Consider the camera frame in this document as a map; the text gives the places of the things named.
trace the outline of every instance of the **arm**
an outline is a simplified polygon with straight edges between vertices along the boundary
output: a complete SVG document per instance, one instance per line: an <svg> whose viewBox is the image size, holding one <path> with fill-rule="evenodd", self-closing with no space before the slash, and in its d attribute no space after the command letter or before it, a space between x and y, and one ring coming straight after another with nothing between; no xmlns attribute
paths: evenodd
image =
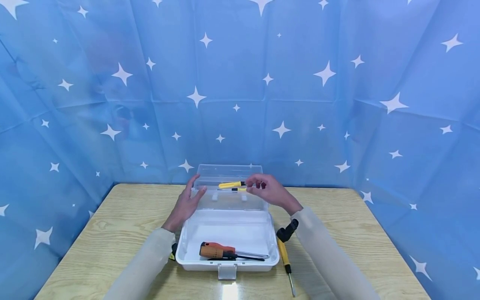
<svg viewBox="0 0 480 300"><path fill-rule="evenodd" d="M318 272L339 300L380 299L365 275L328 234L313 211L305 207L295 212L297 237Z"/></svg>
<svg viewBox="0 0 480 300"><path fill-rule="evenodd" d="M291 218L298 220L297 237L338 300L379 299L370 282L328 234L320 219L311 209L303 208L272 175L253 174L245 183L247 192L282 207Z"/></svg>
<svg viewBox="0 0 480 300"><path fill-rule="evenodd" d="M205 194L206 187L202 187L191 198L193 183L199 176L195 175L188 181L163 226L155 229L148 236L143 246L110 287L104 300L141 300L147 296L152 282L162 271L172 253L172 245L175 242L174 232L193 215L200 198Z"/></svg>
<svg viewBox="0 0 480 300"><path fill-rule="evenodd" d="M167 263L174 242L174 233L163 228L155 229L115 280L104 300L144 299L150 285Z"/></svg>

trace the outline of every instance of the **toolbox latch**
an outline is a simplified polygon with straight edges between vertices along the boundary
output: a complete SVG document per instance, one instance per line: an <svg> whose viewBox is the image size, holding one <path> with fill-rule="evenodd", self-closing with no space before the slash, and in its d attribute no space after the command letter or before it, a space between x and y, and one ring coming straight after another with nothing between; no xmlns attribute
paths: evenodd
<svg viewBox="0 0 480 300"><path fill-rule="evenodd" d="M236 280L237 264L224 265L218 264L218 280Z"/></svg>

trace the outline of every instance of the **hand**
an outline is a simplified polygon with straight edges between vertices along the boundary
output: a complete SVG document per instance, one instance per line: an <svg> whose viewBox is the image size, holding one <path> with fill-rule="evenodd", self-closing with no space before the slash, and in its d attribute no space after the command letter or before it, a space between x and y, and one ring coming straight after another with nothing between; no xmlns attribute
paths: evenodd
<svg viewBox="0 0 480 300"><path fill-rule="evenodd" d="M189 217L193 215L195 209L197 209L198 202L200 198L205 195L207 188L205 186L201 187L197 194L190 198L192 195L192 186L197 178L200 177L200 174L197 174L190 178L185 186L185 189L181 192L175 207L168 216L167 220L163 224L162 228L170 232L177 231L178 227L183 224Z"/></svg>
<svg viewBox="0 0 480 300"><path fill-rule="evenodd" d="M247 192L282 207L290 216L303 209L298 200L272 175L253 174L245 180L245 184Z"/></svg>

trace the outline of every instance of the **left hand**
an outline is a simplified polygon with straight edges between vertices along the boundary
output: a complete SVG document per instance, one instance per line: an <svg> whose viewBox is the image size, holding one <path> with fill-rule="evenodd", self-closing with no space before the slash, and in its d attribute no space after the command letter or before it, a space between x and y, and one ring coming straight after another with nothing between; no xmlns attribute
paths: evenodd
<svg viewBox="0 0 480 300"><path fill-rule="evenodd" d="M177 231L180 225L183 224L189 217L193 215L195 209L197 209L198 202L200 198L205 194L207 188L205 186L201 187L197 194L190 198L192 195L192 186L197 178L200 177L200 174L197 174L190 178L185 186L185 189L181 192L175 207L168 216L167 220L163 224L162 228L170 232Z"/></svg>

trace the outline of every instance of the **yellow handle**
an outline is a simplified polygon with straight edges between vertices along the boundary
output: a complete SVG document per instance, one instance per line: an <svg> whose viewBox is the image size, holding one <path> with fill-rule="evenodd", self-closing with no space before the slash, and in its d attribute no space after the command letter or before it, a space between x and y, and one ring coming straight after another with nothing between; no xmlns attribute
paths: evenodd
<svg viewBox="0 0 480 300"><path fill-rule="evenodd" d="M241 181L221 183L218 185L218 188L229 189L229 188L234 188L236 186L241 186Z"/></svg>
<svg viewBox="0 0 480 300"><path fill-rule="evenodd" d="M280 255L282 256L283 265L290 264L285 244L279 238L276 239L276 242L278 244L278 250L280 251Z"/></svg>

